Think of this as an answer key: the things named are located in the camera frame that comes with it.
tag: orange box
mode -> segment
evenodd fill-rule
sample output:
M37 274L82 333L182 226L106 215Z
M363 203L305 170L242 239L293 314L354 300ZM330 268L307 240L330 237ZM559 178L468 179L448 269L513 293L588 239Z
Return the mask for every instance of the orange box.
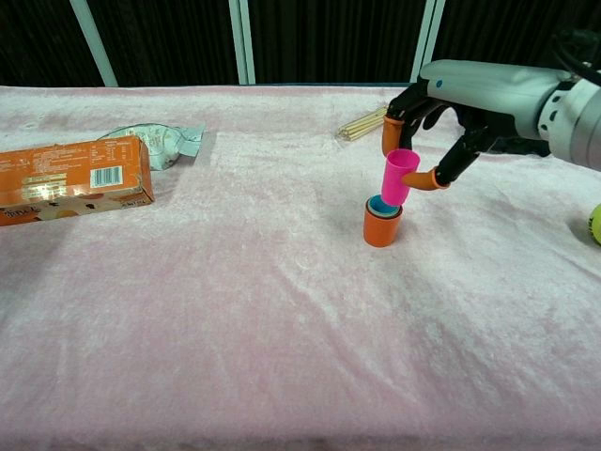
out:
M0 226L153 201L148 149L135 136L0 153Z

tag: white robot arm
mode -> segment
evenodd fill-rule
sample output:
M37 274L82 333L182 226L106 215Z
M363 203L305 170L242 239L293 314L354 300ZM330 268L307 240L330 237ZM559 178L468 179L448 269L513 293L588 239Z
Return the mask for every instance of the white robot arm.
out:
M571 56L560 50L560 60L581 74L573 61L565 63ZM411 148L422 120L429 129L452 107L465 134L432 171L406 176L403 181L409 186L448 186L500 137L548 141L556 157L601 171L601 75L582 67L586 78L575 79L566 70L454 60L427 64L418 82L391 101L382 150L387 154L396 147Z

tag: wooden sticks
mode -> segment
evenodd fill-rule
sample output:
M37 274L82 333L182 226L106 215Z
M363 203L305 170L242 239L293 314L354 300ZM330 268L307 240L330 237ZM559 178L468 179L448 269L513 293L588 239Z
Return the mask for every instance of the wooden sticks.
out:
M386 114L386 108L386 106L382 106L369 115L348 122L338 129L338 135L347 141L354 141L355 139L370 133L373 129L382 125L384 115Z

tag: stacked cups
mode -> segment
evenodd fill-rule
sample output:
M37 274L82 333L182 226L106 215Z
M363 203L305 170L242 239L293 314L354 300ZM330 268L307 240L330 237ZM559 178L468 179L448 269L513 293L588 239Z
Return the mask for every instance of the stacked cups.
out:
M409 193L409 187L401 179L415 172L419 164L420 156L408 148L398 148L386 155L382 193L365 203L363 237L372 246L385 247L394 241Z

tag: tennis ball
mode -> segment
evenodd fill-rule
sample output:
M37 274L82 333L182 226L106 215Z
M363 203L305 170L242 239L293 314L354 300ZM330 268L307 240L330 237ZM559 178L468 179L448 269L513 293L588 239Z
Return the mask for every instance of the tennis ball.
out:
M589 231L597 243L601 244L601 204L597 205L589 218Z

